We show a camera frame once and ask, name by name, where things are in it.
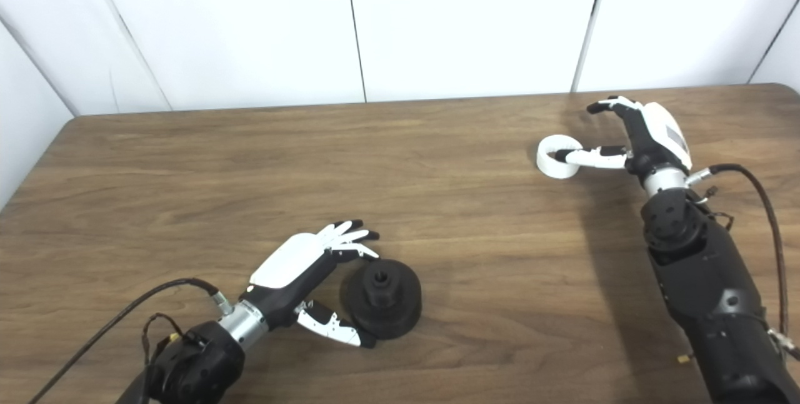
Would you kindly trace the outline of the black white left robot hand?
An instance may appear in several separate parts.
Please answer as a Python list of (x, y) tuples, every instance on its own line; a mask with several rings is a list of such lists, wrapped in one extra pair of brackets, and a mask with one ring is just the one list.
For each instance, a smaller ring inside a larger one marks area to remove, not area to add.
[(308, 299), (337, 265), (380, 258), (365, 245), (366, 241), (380, 239), (379, 233), (363, 225), (361, 220), (337, 221), (317, 233), (292, 235), (251, 274), (238, 301), (255, 312), (258, 325), (266, 331), (297, 323), (324, 338), (374, 348), (374, 336), (340, 318), (326, 305)]

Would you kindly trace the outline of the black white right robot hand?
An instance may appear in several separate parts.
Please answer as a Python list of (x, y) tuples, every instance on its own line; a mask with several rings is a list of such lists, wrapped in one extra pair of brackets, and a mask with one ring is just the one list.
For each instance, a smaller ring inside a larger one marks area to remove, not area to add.
[(590, 104), (586, 111), (591, 115), (611, 111), (619, 117), (629, 146), (560, 148), (552, 154), (555, 161), (598, 169), (623, 169), (642, 181), (663, 168), (689, 175), (693, 166), (691, 151), (676, 120), (662, 105), (610, 96)]

